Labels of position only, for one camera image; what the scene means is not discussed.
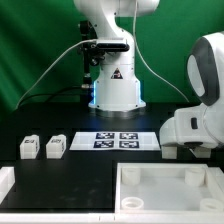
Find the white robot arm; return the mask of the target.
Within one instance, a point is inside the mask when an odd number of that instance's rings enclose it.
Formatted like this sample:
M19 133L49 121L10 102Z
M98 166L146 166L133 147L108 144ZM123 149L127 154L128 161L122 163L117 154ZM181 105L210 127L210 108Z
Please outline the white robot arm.
M160 0L73 1L97 34L92 49L103 54L89 106L109 114L143 108L140 82L134 74L137 44L115 19L152 13ZM187 73L201 104L176 110L160 128L160 144L204 148L224 145L224 32L197 40L187 61Z

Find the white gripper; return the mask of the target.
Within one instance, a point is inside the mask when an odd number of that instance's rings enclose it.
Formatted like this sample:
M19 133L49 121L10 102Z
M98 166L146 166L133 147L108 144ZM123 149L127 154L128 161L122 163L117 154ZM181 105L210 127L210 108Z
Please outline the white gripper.
M182 108L160 128L162 146L213 149L224 145L224 104Z

